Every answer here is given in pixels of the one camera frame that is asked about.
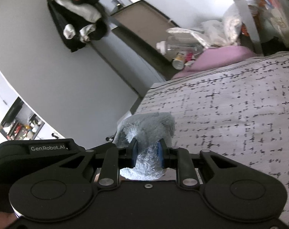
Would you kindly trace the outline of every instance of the pink object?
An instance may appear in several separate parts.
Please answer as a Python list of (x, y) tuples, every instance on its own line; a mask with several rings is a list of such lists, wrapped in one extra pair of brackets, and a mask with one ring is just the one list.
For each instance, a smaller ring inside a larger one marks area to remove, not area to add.
[(182, 71), (175, 74), (172, 79), (235, 64), (252, 57), (257, 57), (257, 54), (245, 46), (231, 45), (216, 49), (206, 49), (190, 67), (186, 66)]

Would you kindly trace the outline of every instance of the white bedsheet with black pattern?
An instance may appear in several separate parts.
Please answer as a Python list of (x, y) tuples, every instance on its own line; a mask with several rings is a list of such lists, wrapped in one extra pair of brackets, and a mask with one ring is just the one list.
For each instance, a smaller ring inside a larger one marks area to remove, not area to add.
[(288, 191), (289, 52), (154, 85), (137, 113), (170, 112), (173, 146), (211, 149), (279, 179)]

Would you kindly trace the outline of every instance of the clear plastic bottle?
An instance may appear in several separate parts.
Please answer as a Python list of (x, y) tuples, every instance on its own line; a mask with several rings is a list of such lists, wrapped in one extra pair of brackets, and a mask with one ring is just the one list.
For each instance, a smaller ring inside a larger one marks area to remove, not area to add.
[(172, 65), (176, 69), (183, 69), (184, 65), (181, 64), (182, 56), (190, 53), (198, 55), (202, 53), (203, 46), (199, 42), (190, 41), (188, 39), (176, 39), (170, 36), (166, 41), (156, 43), (156, 49), (169, 60), (174, 59)]

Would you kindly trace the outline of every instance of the gray wall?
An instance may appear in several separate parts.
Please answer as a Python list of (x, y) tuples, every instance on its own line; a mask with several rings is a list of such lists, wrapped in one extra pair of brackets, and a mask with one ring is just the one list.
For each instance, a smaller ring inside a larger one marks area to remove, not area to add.
[(138, 96), (90, 47), (71, 53), (45, 0), (0, 0), (0, 71), (64, 137), (104, 143)]

